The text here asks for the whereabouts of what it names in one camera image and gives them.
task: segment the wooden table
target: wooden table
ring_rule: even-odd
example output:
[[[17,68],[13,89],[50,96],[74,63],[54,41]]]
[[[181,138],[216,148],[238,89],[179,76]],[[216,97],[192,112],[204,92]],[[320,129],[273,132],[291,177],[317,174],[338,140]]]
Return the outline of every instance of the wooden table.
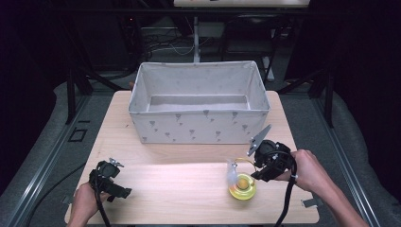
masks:
[[[287,182],[256,181],[249,201],[231,196],[226,183],[227,159],[247,158],[249,145],[141,144],[128,113],[131,92],[117,92],[106,113],[78,185],[100,161],[113,157],[125,167],[114,182],[132,188],[126,199],[104,202],[113,224],[264,224],[275,223],[284,204]],[[295,144],[279,96],[268,92],[272,124],[267,138],[295,150]],[[252,165],[238,163],[237,171],[253,172]],[[315,223],[316,208],[302,200],[312,195],[293,187],[284,223]],[[65,220],[70,216],[70,209]],[[104,223],[97,213],[89,224]]]

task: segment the black cable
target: black cable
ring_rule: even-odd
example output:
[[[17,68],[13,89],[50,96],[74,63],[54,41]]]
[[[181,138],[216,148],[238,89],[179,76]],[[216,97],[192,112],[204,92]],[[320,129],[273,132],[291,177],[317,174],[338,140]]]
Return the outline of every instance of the black cable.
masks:
[[[26,227],[29,226],[30,222],[32,221],[33,215],[35,214],[36,210],[38,209],[39,205],[42,203],[42,201],[44,201],[44,199],[50,194],[50,192],[52,192],[54,190],[54,188],[56,188],[61,182],[63,182],[65,179],[67,179],[68,177],[70,177],[71,175],[73,175],[75,172],[77,172],[80,168],[83,168],[86,165],[86,162],[83,163],[82,165],[78,166],[76,169],[74,169],[73,171],[71,171],[70,173],[68,173],[66,176],[64,176],[63,178],[61,178],[61,180],[59,180],[56,184],[54,184],[49,190],[47,190],[46,193],[44,193],[44,195],[39,199],[39,201],[36,203],[35,207],[33,208],[33,210],[30,212],[29,218],[26,222]]]
[[[149,43],[148,46],[146,47],[147,51],[153,51],[158,49],[161,46],[170,46],[170,45],[177,45],[180,43],[188,43],[192,44],[192,40],[189,40],[188,38],[185,37],[175,37],[170,40],[165,40],[165,41],[154,41],[152,43]]]
[[[160,41],[161,40],[160,38],[162,38],[162,37],[168,38],[168,39],[166,39],[165,41]],[[167,34],[165,34],[165,35],[154,35],[153,34],[153,35],[147,35],[147,36],[144,37],[145,45],[161,44],[161,43],[173,43],[173,42],[176,42],[177,40],[185,40],[185,39],[190,40],[189,38],[186,38],[186,37],[183,37],[183,36],[177,36],[177,35],[171,36],[171,35],[167,35]]]
[[[107,215],[106,215],[106,212],[104,211],[103,202],[102,202],[101,199],[100,199],[100,193],[101,193],[101,192],[99,191],[99,185],[97,184],[97,177],[98,177],[98,170],[99,170],[99,168],[100,168],[100,165],[97,164],[96,171],[95,171],[95,188],[94,188],[94,191],[95,191],[95,198],[96,198],[96,204],[97,204],[97,209],[99,210],[100,215],[101,215],[101,217],[103,218],[104,224],[105,224],[107,227],[110,227],[111,224],[110,224],[109,218],[108,218]]]
[[[274,225],[274,227],[279,227],[281,225],[281,223],[283,222],[284,218],[287,215],[288,208],[289,208],[289,199],[291,198],[292,187],[295,185],[295,181],[296,181],[296,178],[297,178],[297,163],[295,162],[295,159],[294,159],[294,157],[292,157],[291,154],[286,153],[286,155],[288,155],[288,157],[290,157],[291,160],[292,160],[291,176],[290,176],[289,181],[288,181],[287,190],[286,190],[286,196],[284,198],[283,211],[281,212],[280,218],[277,219],[277,222]]]

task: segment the person's arm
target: person's arm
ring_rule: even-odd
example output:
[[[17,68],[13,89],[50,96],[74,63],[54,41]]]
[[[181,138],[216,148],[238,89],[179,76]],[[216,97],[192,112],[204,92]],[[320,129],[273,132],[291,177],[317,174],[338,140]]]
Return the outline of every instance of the person's arm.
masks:
[[[311,151],[300,149],[291,154],[298,167],[296,185],[319,196],[328,206],[339,226],[368,226]],[[289,176],[288,171],[275,180],[287,181]]]
[[[100,199],[105,201],[110,197],[107,193],[101,193]],[[76,191],[72,204],[71,216],[68,227],[85,226],[88,220],[97,212],[95,191],[89,183],[83,183]]]

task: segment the gray floor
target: gray floor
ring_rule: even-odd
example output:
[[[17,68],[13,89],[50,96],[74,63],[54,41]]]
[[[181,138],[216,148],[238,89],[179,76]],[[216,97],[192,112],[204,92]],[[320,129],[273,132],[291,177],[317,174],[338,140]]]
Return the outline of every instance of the gray floor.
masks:
[[[282,41],[272,68],[275,81],[268,84],[267,90],[277,91],[287,85],[284,82],[284,74],[291,44],[292,42]],[[201,46],[201,61],[219,61],[217,46],[217,40],[207,40]],[[176,52],[178,50],[155,51],[149,60],[193,60],[193,52],[183,55],[189,49],[180,49],[180,54]],[[132,74],[113,82],[128,88],[128,82],[134,80],[134,77],[135,74]],[[113,92],[104,85],[94,80],[92,84],[95,91],[91,96],[81,96],[78,93],[78,115],[68,126],[64,125],[67,119],[66,85],[62,84],[55,89],[58,100],[50,120],[0,198],[1,226],[26,224],[31,214],[29,212],[37,204],[35,202],[38,202],[55,183],[87,160],[113,96]],[[291,94],[280,96],[297,147],[313,150],[333,180],[371,226],[401,226],[400,205],[383,189],[370,168],[363,137],[346,104],[335,95],[335,128],[329,129],[322,120],[322,102],[319,99],[308,98],[305,93],[308,87],[309,85],[305,84]],[[75,139],[74,136],[81,137],[82,134],[79,133],[83,131],[86,132],[81,142],[71,142],[71,139]],[[73,196],[81,171],[82,169],[79,169],[46,195],[38,205],[29,226],[65,225],[65,203]],[[307,226],[335,225],[324,205],[318,210],[321,217],[319,222]]]

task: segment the storage box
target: storage box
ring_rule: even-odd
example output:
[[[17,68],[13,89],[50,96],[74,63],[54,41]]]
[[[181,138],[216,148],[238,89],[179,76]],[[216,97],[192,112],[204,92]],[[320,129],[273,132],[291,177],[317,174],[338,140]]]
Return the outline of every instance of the storage box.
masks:
[[[144,62],[129,105],[142,143],[249,144],[269,110],[254,61]]]

